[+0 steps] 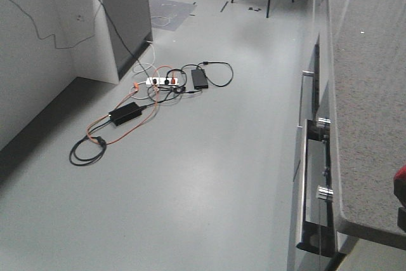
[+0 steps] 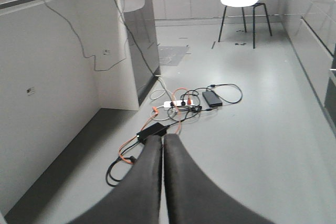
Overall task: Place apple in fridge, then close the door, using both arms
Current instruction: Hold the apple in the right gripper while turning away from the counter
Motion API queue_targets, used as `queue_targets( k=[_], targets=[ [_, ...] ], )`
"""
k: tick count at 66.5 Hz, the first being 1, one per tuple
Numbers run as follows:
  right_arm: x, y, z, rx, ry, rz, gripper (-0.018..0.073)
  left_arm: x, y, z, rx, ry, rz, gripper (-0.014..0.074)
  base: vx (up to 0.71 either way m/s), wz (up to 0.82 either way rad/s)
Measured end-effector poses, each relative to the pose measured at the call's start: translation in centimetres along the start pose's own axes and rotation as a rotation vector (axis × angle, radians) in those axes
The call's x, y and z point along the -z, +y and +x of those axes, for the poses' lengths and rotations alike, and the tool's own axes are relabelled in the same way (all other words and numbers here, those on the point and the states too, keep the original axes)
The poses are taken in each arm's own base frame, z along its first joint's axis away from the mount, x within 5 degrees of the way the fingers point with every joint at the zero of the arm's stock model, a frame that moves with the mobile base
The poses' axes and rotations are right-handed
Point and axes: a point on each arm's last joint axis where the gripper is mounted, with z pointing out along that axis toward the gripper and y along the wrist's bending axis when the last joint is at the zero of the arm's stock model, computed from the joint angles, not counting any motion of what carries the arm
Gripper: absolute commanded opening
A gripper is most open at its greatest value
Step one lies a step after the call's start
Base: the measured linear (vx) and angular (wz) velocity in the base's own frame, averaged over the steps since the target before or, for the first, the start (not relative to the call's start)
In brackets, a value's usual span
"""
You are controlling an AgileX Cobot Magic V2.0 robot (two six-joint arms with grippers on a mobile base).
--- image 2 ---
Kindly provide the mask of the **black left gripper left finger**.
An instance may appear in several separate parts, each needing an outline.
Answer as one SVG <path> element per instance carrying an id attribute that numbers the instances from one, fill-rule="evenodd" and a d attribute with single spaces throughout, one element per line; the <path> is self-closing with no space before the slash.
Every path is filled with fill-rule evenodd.
<path id="1" fill-rule="evenodd" d="M 70 223 L 159 223 L 161 180 L 161 137 L 149 136 L 123 180 Z"/>

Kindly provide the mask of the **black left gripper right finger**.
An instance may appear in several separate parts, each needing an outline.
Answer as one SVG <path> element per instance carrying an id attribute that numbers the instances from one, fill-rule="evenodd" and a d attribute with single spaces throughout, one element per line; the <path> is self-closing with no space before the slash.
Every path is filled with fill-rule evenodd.
<path id="1" fill-rule="evenodd" d="M 164 184 L 170 223 L 271 223 L 209 179 L 176 134 L 164 137 Z"/>

